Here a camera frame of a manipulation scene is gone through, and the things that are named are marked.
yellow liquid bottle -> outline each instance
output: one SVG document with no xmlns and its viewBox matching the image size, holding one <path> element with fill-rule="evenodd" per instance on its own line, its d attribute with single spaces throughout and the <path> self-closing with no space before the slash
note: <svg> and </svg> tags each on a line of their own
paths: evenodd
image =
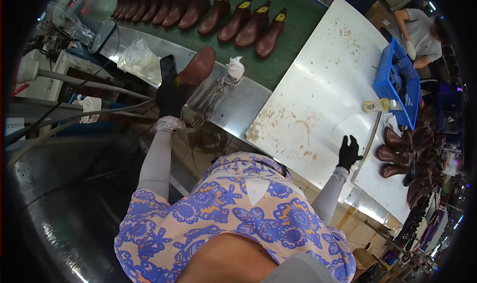
<svg viewBox="0 0 477 283">
<path fill-rule="evenodd" d="M 396 100 L 382 98 L 375 101 L 366 101 L 363 104 L 362 109 L 366 113 L 377 112 L 377 111 L 387 112 L 391 110 L 391 107 L 396 107 L 396 105 L 397 105 Z"/>
</svg>

tiled floor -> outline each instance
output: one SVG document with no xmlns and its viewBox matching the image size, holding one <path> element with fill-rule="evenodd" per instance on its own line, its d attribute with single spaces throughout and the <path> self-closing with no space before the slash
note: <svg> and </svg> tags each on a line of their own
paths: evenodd
<svg viewBox="0 0 477 283">
<path fill-rule="evenodd" d="M 185 122 L 189 122 L 194 115 L 194 112 L 186 107 L 183 108 L 183 113 Z M 149 117 L 157 117 L 158 112 L 156 109 L 152 109 L 145 113 L 145 115 Z M 149 127 L 150 126 L 147 125 L 137 125 L 136 131 L 138 134 L 149 137 L 149 141 L 152 141 L 153 134 L 152 132 L 147 131 Z M 209 168 L 212 165 L 212 162 L 219 156 L 230 154 L 236 151 L 254 151 L 254 148 L 247 143 L 229 135 L 229 144 L 224 149 L 224 152 L 217 154 L 202 154 L 189 147 L 188 133 L 194 131 L 195 129 L 192 128 L 176 131 L 176 134 L 173 136 L 172 140 L 172 154 L 179 161 L 182 161 L 182 163 L 197 179 L 202 177 L 207 168 Z M 320 189 L 310 184 L 307 180 L 303 179 L 300 175 L 293 172 L 292 170 L 289 170 L 289 172 L 293 178 L 294 184 L 304 192 L 308 201 L 312 203 L 320 193 Z M 356 248 L 364 248 L 368 243 L 371 243 L 368 251 L 379 257 L 387 248 L 387 246 L 385 246 L 385 239 L 383 239 L 373 229 L 367 226 L 364 223 L 365 220 L 373 224 L 375 227 L 380 226 L 377 221 L 366 216 L 360 211 L 355 210 L 348 204 L 338 203 L 333 218 L 330 222 L 330 226 L 343 230 L 343 232 L 346 234 L 346 238 L 351 250 Z M 391 228 L 393 226 L 397 227 L 399 222 L 390 219 L 387 220 L 386 225 Z"/>
</svg>

floral shirt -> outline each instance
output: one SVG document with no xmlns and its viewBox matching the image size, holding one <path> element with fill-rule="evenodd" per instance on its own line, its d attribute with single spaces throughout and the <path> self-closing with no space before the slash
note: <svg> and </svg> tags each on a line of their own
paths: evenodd
<svg viewBox="0 0 477 283">
<path fill-rule="evenodd" d="M 289 173 L 280 173 L 270 158 L 239 152 L 217 159 L 172 205 L 137 190 L 114 241 L 122 269 L 133 282 L 173 283 L 209 239 L 233 233 L 259 243 L 278 264 L 304 252 L 350 282 L 356 263 L 344 233 L 324 226 Z"/>
</svg>

woman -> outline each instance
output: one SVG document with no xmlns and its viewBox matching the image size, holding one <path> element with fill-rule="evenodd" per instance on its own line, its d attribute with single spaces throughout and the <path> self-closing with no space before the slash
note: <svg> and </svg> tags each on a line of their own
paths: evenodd
<svg viewBox="0 0 477 283">
<path fill-rule="evenodd" d="M 206 171 L 188 197 L 170 205 L 172 135 L 184 104 L 175 75 L 161 85 L 157 133 L 139 184 L 115 238 L 122 268 L 134 282 L 258 283 L 293 253 L 317 258 L 341 282 L 355 274 L 344 237 L 327 227 L 351 165 L 362 159 L 351 136 L 339 163 L 310 204 L 290 174 L 271 158 L 238 152 Z"/>
</svg>

black work glove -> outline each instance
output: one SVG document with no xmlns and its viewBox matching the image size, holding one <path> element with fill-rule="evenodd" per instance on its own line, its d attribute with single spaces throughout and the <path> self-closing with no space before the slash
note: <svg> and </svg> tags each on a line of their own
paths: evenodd
<svg viewBox="0 0 477 283">
<path fill-rule="evenodd" d="M 156 91 L 156 106 L 159 108 L 159 118 L 173 116 L 180 118 L 182 107 L 194 93 L 196 87 L 190 84 L 179 85 L 177 74 L 167 74 L 162 78 L 162 84 Z"/>
<path fill-rule="evenodd" d="M 350 167 L 356 161 L 361 160 L 362 156 L 358 156 L 359 145 L 356 141 L 356 138 L 350 135 L 351 144 L 348 145 L 348 136 L 343 137 L 343 143 L 341 144 L 340 149 L 340 158 L 339 163 L 336 167 L 345 167 L 348 172 L 350 172 Z"/>
</svg>

